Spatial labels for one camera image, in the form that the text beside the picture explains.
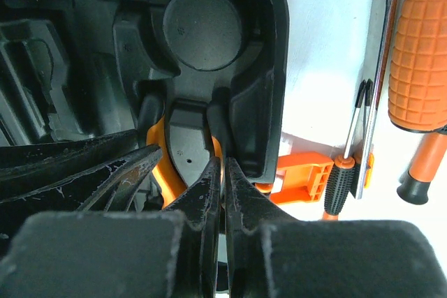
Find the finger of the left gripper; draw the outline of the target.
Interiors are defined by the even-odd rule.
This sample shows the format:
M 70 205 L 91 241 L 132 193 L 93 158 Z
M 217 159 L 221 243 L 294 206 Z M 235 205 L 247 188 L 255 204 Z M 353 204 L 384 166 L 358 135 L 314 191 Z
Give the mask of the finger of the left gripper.
M 26 219 L 42 211 L 108 210 L 112 189 L 129 194 L 126 211 L 143 179 L 162 157 L 159 145 L 139 148 L 135 130 L 74 142 L 1 148 L 1 238 L 11 239 Z

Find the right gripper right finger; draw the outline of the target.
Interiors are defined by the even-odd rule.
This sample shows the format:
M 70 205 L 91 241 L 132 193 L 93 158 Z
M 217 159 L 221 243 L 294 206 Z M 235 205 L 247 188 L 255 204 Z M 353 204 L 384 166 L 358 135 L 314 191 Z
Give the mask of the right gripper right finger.
M 226 161 L 232 297 L 445 297 L 446 277 L 406 221 L 300 221 Z

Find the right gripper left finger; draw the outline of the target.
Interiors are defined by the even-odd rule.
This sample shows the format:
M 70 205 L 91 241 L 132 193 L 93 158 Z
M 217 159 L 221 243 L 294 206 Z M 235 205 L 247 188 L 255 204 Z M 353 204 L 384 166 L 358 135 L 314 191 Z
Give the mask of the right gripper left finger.
M 2 297 L 213 297 L 221 163 L 162 211 L 43 212 L 1 261 Z

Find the orange handled needle-nose pliers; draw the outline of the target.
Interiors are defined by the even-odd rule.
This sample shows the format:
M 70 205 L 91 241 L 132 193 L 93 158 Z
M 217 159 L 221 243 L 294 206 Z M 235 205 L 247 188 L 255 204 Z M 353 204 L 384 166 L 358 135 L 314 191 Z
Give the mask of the orange handled needle-nose pliers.
M 216 90 L 208 103 L 177 99 L 166 107 L 166 96 L 149 92 L 138 115 L 139 145 L 156 144 L 162 158 L 152 170 L 152 181 L 164 209 L 198 180 L 209 159 L 220 160 L 224 180 L 225 157 L 233 153 L 228 99 Z

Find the black plastic tool case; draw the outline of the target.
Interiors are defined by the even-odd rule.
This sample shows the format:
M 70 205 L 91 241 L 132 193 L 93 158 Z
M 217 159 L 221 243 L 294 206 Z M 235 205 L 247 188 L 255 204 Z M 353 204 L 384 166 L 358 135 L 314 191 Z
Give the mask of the black plastic tool case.
M 233 156 L 269 195 L 279 175 L 287 0 L 1 0 L 1 145 L 138 129 L 149 92 L 228 99 Z

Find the orange grip bit screwdriver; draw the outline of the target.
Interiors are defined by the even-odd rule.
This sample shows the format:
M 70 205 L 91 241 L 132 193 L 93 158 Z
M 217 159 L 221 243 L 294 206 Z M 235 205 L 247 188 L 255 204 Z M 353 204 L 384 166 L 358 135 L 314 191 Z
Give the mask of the orange grip bit screwdriver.
M 431 133 L 446 125 L 446 0 L 404 0 L 388 81 L 397 127 Z

